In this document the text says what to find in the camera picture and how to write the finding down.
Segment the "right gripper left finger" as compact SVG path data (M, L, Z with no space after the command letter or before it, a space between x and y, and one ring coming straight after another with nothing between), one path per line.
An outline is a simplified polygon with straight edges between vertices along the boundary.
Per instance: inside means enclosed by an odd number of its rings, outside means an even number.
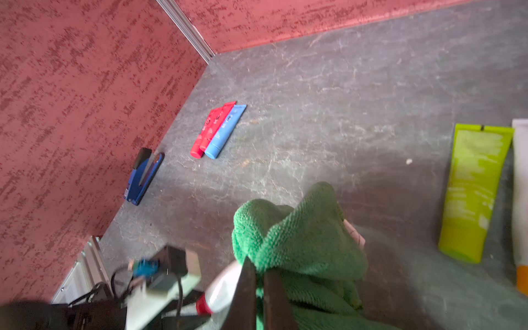
M228 314L221 330L255 330L257 328L257 273L249 257L243 262Z

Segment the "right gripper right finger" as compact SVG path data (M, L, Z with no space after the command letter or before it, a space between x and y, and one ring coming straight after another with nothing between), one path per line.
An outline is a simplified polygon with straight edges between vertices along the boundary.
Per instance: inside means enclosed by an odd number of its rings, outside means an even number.
M263 276L263 325L266 330L297 330L290 302L278 269L270 269Z

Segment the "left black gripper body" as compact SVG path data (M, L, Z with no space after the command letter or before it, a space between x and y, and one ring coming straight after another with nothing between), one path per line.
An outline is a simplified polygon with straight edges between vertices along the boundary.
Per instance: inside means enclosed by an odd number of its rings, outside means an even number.
M70 303L17 301L1 306L2 329L124 329L127 308L108 288L93 288Z

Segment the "green microfiber cloth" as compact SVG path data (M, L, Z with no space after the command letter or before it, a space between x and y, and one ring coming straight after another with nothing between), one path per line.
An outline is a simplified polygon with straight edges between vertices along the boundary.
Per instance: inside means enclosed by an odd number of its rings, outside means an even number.
M356 282L368 261L331 184L312 185L296 207L246 202L234 216L232 246L236 260L250 259L258 276L279 270L300 329L389 329L361 313Z

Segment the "green tube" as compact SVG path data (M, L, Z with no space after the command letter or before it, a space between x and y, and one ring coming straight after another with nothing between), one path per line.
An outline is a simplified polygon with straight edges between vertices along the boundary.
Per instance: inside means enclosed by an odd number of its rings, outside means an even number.
M438 248L465 263L481 262L514 129L455 125Z

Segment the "white tube orange cap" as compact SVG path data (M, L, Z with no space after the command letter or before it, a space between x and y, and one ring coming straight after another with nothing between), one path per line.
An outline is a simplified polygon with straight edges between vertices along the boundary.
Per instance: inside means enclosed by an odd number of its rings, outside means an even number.
M527 119L513 119L514 190L511 237L516 287L527 295Z

